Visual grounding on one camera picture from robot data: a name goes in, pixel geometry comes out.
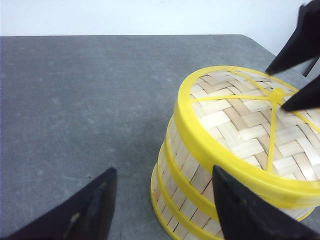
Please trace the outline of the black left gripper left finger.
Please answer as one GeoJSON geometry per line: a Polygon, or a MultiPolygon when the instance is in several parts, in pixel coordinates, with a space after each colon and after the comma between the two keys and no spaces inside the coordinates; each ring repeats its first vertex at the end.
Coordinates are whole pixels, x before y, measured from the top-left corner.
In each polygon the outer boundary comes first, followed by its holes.
{"type": "Polygon", "coordinates": [[[111,167],[7,239],[105,240],[115,212],[116,193],[117,170],[111,167]]]}

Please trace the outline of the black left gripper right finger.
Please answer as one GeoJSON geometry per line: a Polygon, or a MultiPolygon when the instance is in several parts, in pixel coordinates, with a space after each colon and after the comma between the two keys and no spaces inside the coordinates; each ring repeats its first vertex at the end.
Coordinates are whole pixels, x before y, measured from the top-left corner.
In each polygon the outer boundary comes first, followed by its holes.
{"type": "Polygon", "coordinates": [[[269,204],[214,165],[215,208],[226,240],[318,240],[320,234],[269,204]]]}

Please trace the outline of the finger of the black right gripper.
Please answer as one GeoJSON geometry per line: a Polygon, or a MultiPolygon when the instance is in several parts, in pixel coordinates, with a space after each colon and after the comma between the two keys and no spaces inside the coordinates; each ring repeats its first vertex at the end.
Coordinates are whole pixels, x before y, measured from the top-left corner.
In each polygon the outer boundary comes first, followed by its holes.
{"type": "Polygon", "coordinates": [[[320,76],[288,99],[281,108],[287,112],[314,109],[320,107],[320,76]]]}
{"type": "Polygon", "coordinates": [[[299,7],[294,32],[265,72],[278,74],[319,55],[320,2],[312,0],[299,7]]]}

